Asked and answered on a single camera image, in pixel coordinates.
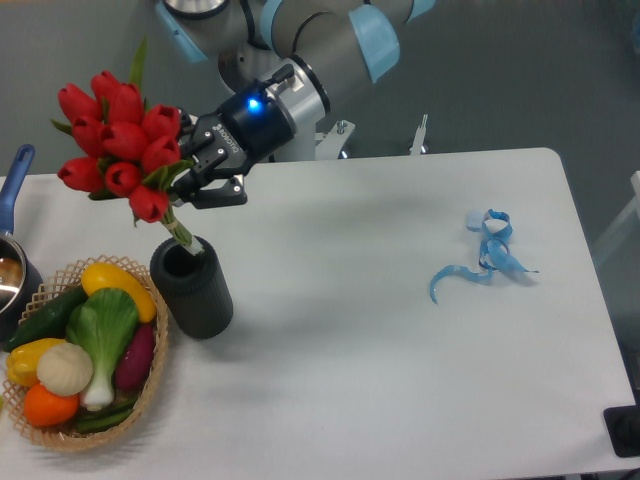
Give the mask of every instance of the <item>purple eggplant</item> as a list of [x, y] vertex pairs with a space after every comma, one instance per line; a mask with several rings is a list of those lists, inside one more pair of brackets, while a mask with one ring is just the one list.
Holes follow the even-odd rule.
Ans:
[[131, 392], [142, 388], [151, 370], [155, 344], [153, 327], [148, 323], [140, 325], [116, 367], [114, 380], [117, 389]]

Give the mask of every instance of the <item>blue led light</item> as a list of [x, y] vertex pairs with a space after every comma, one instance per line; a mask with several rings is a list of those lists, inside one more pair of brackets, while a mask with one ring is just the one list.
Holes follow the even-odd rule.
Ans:
[[247, 108], [251, 113], [260, 113], [262, 111], [263, 105], [255, 98], [250, 98], [247, 102]]

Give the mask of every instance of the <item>yellow pepper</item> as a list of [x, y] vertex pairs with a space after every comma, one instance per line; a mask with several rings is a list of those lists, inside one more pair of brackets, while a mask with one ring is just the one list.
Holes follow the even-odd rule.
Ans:
[[7, 378], [18, 385], [32, 387], [38, 383], [38, 361], [54, 345], [64, 343], [61, 338], [43, 338], [14, 348], [7, 357]]
[[80, 277], [82, 288], [89, 296], [101, 288], [120, 288], [124, 290], [138, 307], [138, 320], [148, 323], [156, 316], [156, 303], [149, 291], [136, 277], [111, 263], [96, 262], [89, 265]]

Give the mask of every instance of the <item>wicker basket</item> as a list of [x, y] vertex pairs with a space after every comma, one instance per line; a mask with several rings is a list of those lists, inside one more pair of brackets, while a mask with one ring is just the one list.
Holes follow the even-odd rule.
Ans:
[[40, 285], [38, 291], [33, 294], [31, 302], [27, 305], [20, 321], [24, 321], [35, 310], [53, 299], [58, 293], [63, 292], [70, 286], [78, 285], [84, 269], [95, 262], [111, 263], [123, 268], [136, 277], [151, 293], [158, 310], [155, 321], [156, 346], [153, 363], [142, 393], [136, 401], [131, 415], [119, 425], [105, 432], [86, 435], [74, 432], [71, 426], [66, 424], [44, 429], [32, 427], [22, 415], [24, 396], [28, 389], [16, 385], [9, 380], [5, 380], [3, 383], [4, 391], [2, 393], [4, 408], [7, 410], [9, 417], [14, 421], [15, 428], [34, 445], [40, 445], [50, 450], [79, 452], [105, 445], [122, 435], [140, 418], [151, 402], [162, 374], [168, 344], [167, 329], [169, 311], [160, 293], [151, 281], [147, 268], [127, 257], [118, 258], [102, 255], [98, 258], [79, 260], [75, 264], [67, 265], [65, 270], [58, 270], [53, 277], [48, 279], [47, 283]]

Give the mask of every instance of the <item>saucepan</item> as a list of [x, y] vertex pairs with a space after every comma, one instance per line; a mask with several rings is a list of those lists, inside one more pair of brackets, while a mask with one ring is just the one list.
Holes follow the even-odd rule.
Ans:
[[31, 145], [18, 149], [0, 190], [0, 342], [13, 335], [27, 303], [42, 283], [40, 273], [13, 239], [16, 198], [34, 155]]

